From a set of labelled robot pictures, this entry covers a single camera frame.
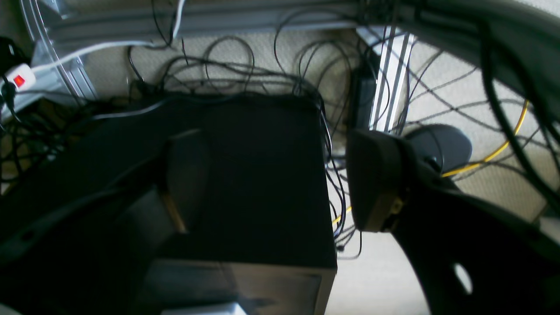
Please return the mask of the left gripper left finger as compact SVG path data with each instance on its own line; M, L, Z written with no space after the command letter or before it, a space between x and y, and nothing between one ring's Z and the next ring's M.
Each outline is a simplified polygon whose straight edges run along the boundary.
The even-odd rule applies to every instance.
M198 128L137 162L78 146L1 202L1 304L23 315L128 314L157 253L192 232L210 172Z

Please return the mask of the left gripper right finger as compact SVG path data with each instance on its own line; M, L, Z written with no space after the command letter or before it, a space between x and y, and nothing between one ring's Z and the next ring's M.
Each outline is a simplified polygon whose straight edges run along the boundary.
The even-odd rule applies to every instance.
M559 245L537 227L466 195L403 138L351 131L346 167L356 227L393 235L430 313L559 313Z

